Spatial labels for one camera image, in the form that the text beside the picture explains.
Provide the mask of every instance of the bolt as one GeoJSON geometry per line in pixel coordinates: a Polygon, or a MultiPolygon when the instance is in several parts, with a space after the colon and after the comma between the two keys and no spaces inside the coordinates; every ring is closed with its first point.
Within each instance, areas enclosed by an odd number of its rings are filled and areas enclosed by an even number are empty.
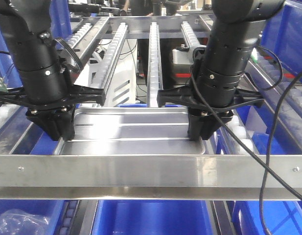
{"type": "Polygon", "coordinates": [[[40,37],[41,39],[49,38],[50,36],[51,36],[51,35],[50,35],[49,32],[44,32],[44,33],[41,33],[41,34],[39,35],[39,37],[40,37]]]}
{"type": "Polygon", "coordinates": [[[300,170],[300,168],[298,166],[296,166],[295,168],[292,169],[293,172],[298,172],[300,170]]]}
{"type": "Polygon", "coordinates": [[[206,111],[202,111],[202,112],[201,112],[201,116],[202,116],[202,117],[206,117],[208,114],[209,114],[209,113],[206,112],[206,111]]]}

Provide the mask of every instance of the blue storage crate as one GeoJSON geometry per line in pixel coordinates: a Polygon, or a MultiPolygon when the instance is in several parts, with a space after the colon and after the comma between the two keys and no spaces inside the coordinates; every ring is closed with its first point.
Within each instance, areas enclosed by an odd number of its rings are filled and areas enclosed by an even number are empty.
{"type": "Polygon", "coordinates": [[[205,201],[104,200],[92,235],[212,235],[205,201]]]}
{"type": "Polygon", "coordinates": [[[53,235],[63,213],[64,200],[0,200],[0,215],[11,209],[50,218],[45,235],[53,235]]]}
{"type": "Polygon", "coordinates": [[[274,51],[294,75],[302,70],[302,1],[286,1],[284,9],[267,23],[262,45],[274,51]]]}
{"type": "Polygon", "coordinates": [[[49,14],[52,20],[53,38],[61,37],[65,39],[72,34],[67,0],[52,0],[49,14]]]}
{"type": "MultiPolygon", "coordinates": [[[[238,235],[264,235],[259,202],[235,202],[232,222],[238,235]]],[[[264,202],[267,227],[274,235],[302,235],[302,209],[297,202],[264,202]]]]}

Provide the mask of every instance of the robotic arm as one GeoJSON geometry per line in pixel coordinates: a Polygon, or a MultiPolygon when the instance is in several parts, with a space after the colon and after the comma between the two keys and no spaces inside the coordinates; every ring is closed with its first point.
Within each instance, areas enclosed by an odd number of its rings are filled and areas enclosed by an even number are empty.
{"type": "MultiPolygon", "coordinates": [[[[224,122],[231,120],[232,109],[260,105],[259,93],[237,88],[258,36],[266,20],[282,9],[285,0],[214,0],[217,17],[208,45],[194,50],[191,71],[200,94],[224,122]]],[[[154,0],[183,4],[188,0],[154,0]]],[[[76,103],[103,104],[104,92],[73,85],[69,68],[60,58],[50,32],[50,0],[0,0],[0,29],[18,69],[23,88],[0,92],[0,105],[14,103],[28,107],[27,118],[42,127],[54,140],[73,137],[76,103]]],[[[219,123],[200,102],[193,84],[159,91],[158,103],[188,107],[191,140],[208,139],[219,123]]]]}
{"type": "MultiPolygon", "coordinates": [[[[205,50],[194,50],[191,74],[200,94],[226,123],[231,109],[244,105],[260,106],[259,93],[238,89],[252,50],[257,46],[266,21],[278,13],[284,0],[213,0],[216,15],[205,50]]],[[[158,103],[182,104],[188,107],[188,136],[207,140],[220,124],[190,86],[159,91],[158,103]]]]}
{"type": "Polygon", "coordinates": [[[0,92],[0,106],[25,106],[27,118],[53,140],[70,140],[74,135],[76,103],[103,103],[104,93],[72,84],[72,66],[59,57],[51,35],[50,3],[51,0],[0,0],[0,29],[23,84],[7,93],[0,92]]]}

